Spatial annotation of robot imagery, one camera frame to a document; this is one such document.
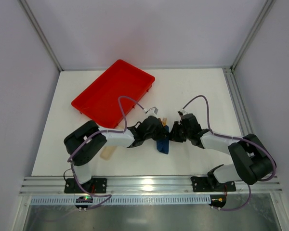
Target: blue object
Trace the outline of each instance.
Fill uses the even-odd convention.
[[[169,131],[169,127],[167,125],[165,126],[165,129]],[[156,149],[160,153],[168,154],[169,153],[169,137],[156,141]]]

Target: red wire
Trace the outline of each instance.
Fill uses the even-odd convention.
[[[227,190],[227,185],[225,185],[225,196],[227,198],[227,195],[228,195],[228,190]]]
[[[91,191],[91,193],[94,193],[94,188],[95,188],[95,185],[92,186],[92,191]]]

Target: plastic tray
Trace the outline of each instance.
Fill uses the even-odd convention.
[[[126,95],[139,101],[152,87],[152,75],[117,60],[72,102],[72,106],[105,128],[115,128],[123,119],[118,97]],[[135,103],[122,99],[127,114]]]

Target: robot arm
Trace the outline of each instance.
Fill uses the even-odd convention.
[[[214,149],[232,157],[233,164],[218,166],[208,173],[212,187],[219,183],[235,180],[243,180],[252,185],[272,172],[271,161],[261,150],[243,141],[215,136],[209,129],[202,129],[193,114],[180,111],[179,115],[181,121],[174,122],[170,133],[171,141],[190,140],[194,146],[202,149]],[[265,149],[256,135],[249,134],[243,138]]]
[[[103,147],[123,146],[133,148],[140,146],[145,140],[161,140],[169,133],[157,118],[157,108],[151,108],[146,112],[147,118],[135,126],[127,127],[125,131],[119,129],[109,129],[97,125],[94,121],[88,121],[80,128],[72,132],[64,139],[67,152],[72,155],[74,151],[95,132],[107,130],[99,133],[88,140],[87,143],[73,157],[74,171],[80,184],[90,181],[91,171],[89,162]]]

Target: white table surface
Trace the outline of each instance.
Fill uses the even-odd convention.
[[[177,111],[196,95],[205,95],[210,104],[210,122],[214,131],[241,135],[222,69],[145,70],[156,80],[139,101],[145,107],[156,106],[159,117],[166,117],[172,128],[179,120]],[[90,120],[72,107],[71,102],[85,90],[102,71],[61,72],[53,97],[32,176],[61,176],[70,168],[64,138]],[[202,128],[207,128],[206,105],[202,99],[187,109],[194,113]],[[127,115],[128,126],[145,118],[137,106]],[[99,153],[90,162],[92,175],[189,175],[206,174],[220,164],[231,163],[231,157],[214,150],[203,150],[185,143],[170,142],[169,154],[156,150],[153,140],[137,148],[118,147],[110,160]]]

